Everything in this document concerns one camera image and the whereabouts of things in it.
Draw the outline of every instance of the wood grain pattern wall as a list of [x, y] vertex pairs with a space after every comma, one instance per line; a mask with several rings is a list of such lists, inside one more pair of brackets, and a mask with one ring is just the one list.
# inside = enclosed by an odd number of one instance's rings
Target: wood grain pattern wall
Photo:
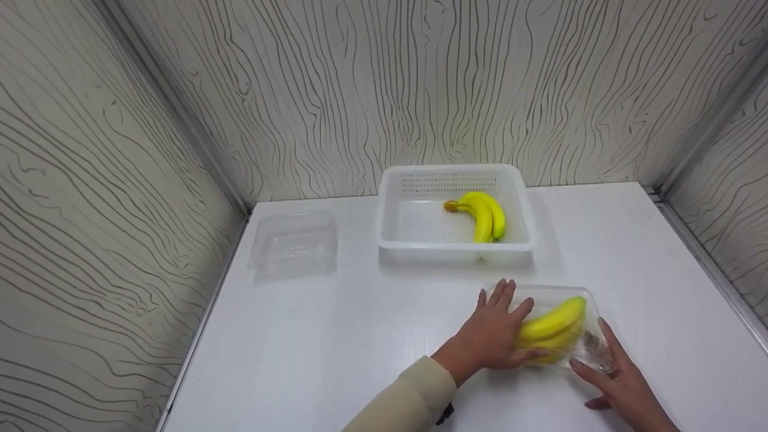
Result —
[[763, 0], [124, 2], [250, 202], [394, 164], [651, 184], [766, 29]]
[[0, 1], [0, 430], [153, 430], [243, 217], [90, 2]]
[[768, 326], [768, 80], [669, 201]]

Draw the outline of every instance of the person's right hand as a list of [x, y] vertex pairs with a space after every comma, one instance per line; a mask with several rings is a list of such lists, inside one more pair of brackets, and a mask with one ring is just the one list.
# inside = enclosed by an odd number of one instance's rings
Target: person's right hand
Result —
[[659, 404], [640, 369], [629, 358], [611, 326], [603, 318], [600, 318], [600, 329], [607, 341], [616, 370], [609, 377], [575, 358], [571, 359], [574, 372], [603, 392], [603, 396], [589, 400], [584, 405], [592, 410], [613, 408], [616, 414], [638, 432], [679, 431]]

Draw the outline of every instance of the banana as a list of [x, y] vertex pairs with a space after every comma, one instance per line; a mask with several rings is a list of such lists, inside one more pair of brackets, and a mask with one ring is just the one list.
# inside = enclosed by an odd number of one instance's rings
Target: banana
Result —
[[525, 342], [518, 339], [516, 345], [523, 348], [547, 348], [550, 354], [545, 357], [539, 357], [532, 362], [539, 364], [553, 364], [563, 359], [578, 342], [581, 333], [584, 331], [584, 315], [582, 314], [571, 326], [565, 328], [555, 336], [543, 341]]
[[482, 196], [464, 194], [458, 201], [446, 201], [442, 206], [447, 211], [468, 211], [475, 217], [475, 243], [493, 241], [493, 212]]
[[515, 344], [519, 347], [547, 348], [550, 354], [532, 362], [557, 363], [573, 349], [584, 331], [587, 301], [571, 297], [555, 309], [530, 321], [524, 321]]
[[480, 191], [473, 191], [473, 192], [467, 192], [464, 194], [465, 197], [467, 196], [479, 196], [485, 200], [485, 202], [488, 203], [488, 206], [491, 208], [491, 213], [493, 213], [493, 231], [492, 236], [494, 240], [501, 240], [502, 237], [504, 237], [504, 230], [506, 229], [507, 221], [504, 217], [504, 211], [502, 210], [502, 206], [498, 205], [498, 202], [493, 198], [491, 195], [486, 194], [485, 192]]
[[529, 321], [524, 321], [518, 333], [518, 341], [530, 343], [546, 341], [584, 320], [587, 301], [583, 297], [571, 297], [560, 303], [555, 309]]

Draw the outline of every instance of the hand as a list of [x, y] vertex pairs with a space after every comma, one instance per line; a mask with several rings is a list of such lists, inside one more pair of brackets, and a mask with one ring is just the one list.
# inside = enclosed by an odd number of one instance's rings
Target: hand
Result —
[[613, 358], [616, 371], [610, 376], [592, 369], [572, 358], [574, 372], [603, 392], [603, 396], [584, 404], [592, 410], [613, 408], [635, 431], [677, 431], [677, 427], [664, 412], [640, 369], [624, 351], [611, 326], [600, 318], [600, 329]]
[[533, 299], [529, 297], [508, 312], [516, 287], [515, 281], [501, 279], [488, 300], [485, 290], [480, 290], [475, 312], [458, 333], [432, 355], [451, 374], [456, 387], [484, 367], [514, 369], [549, 354], [547, 350], [515, 346], [520, 325], [533, 309]]

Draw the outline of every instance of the table surface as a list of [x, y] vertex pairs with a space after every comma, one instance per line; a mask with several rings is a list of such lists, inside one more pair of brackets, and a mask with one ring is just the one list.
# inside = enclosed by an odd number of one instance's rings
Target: table surface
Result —
[[[164, 430], [338, 431], [471, 313], [478, 289], [587, 287], [682, 430], [765, 430], [768, 357], [637, 183], [529, 188], [539, 243], [525, 268], [387, 264], [376, 197], [258, 204]], [[259, 218], [326, 209], [335, 274], [263, 281], [248, 268]], [[587, 410], [566, 370], [482, 371], [438, 430], [623, 430]]]

